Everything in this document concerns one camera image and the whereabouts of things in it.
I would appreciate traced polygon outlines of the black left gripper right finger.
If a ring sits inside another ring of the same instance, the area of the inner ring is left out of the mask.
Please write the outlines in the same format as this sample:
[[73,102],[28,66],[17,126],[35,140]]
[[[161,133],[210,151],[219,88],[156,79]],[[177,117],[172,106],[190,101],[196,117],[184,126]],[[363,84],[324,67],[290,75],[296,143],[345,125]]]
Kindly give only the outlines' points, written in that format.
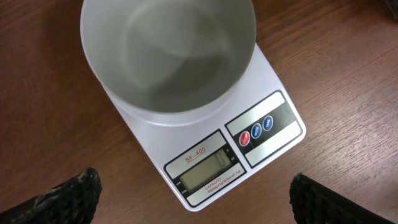
[[289,195],[298,224],[394,224],[301,173]]

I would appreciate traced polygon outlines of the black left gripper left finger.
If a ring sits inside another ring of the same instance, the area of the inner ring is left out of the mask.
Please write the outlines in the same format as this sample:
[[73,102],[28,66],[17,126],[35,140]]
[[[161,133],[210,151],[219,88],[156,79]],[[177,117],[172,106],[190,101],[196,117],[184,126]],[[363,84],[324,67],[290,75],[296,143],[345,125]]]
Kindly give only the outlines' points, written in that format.
[[91,223],[101,191],[98,171],[89,168],[45,193],[1,212],[1,223]]

